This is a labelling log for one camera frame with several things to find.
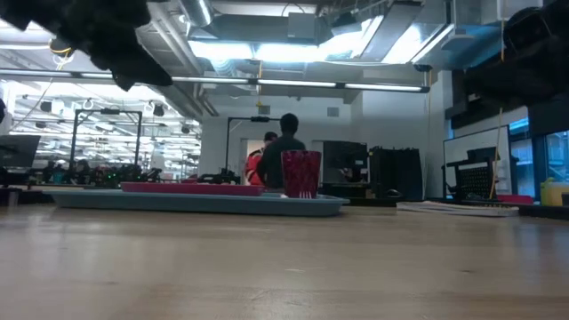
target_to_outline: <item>red shirt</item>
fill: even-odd
[[[263,185],[259,179],[259,175],[257,175],[257,164],[259,164],[264,151],[265,148],[255,150],[247,157],[247,163],[245,165],[245,177],[252,186]]]

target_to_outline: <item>desk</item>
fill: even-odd
[[[0,319],[569,315],[564,221],[16,210],[0,213]]]

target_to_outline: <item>window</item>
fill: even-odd
[[[569,142],[567,132],[552,133],[546,138],[547,175],[555,181],[569,181]]]
[[[512,156],[518,159],[516,163],[517,193],[522,196],[535,197],[532,140],[513,141],[511,149]]]
[[[517,193],[522,196],[535,197],[535,178],[533,175],[533,146],[529,138],[529,121],[527,118],[509,125],[509,139],[512,156],[516,161]]]

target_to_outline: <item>red tray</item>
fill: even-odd
[[[260,196],[265,191],[264,187],[258,186],[147,182],[123,182],[121,183],[121,188],[124,192],[224,196]]]

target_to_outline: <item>computer monitor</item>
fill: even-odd
[[[34,163],[40,136],[0,136],[0,166],[29,168]]]
[[[336,169],[367,168],[367,145],[349,141],[324,141],[324,165]]]

